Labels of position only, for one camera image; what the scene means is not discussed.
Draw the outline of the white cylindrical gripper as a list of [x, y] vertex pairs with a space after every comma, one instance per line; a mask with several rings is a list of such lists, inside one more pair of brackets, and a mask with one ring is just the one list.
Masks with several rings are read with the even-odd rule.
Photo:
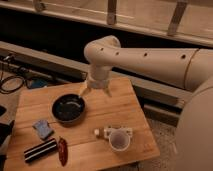
[[91, 91], [91, 88], [93, 88], [104, 89], [103, 91], [105, 92], [105, 94], [107, 94], [109, 97], [112, 97], [112, 94], [108, 87], [110, 71], [110, 66], [98, 66], [95, 64], [91, 64], [89, 66], [86, 82], [84, 82], [80, 87], [79, 96], [83, 97]]

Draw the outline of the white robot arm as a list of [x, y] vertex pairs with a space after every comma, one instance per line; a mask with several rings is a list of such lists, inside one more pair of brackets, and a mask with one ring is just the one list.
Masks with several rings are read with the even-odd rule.
[[117, 67], [192, 93], [175, 135], [172, 171], [213, 171], [213, 49], [123, 48], [113, 35], [87, 43], [86, 87], [106, 89]]

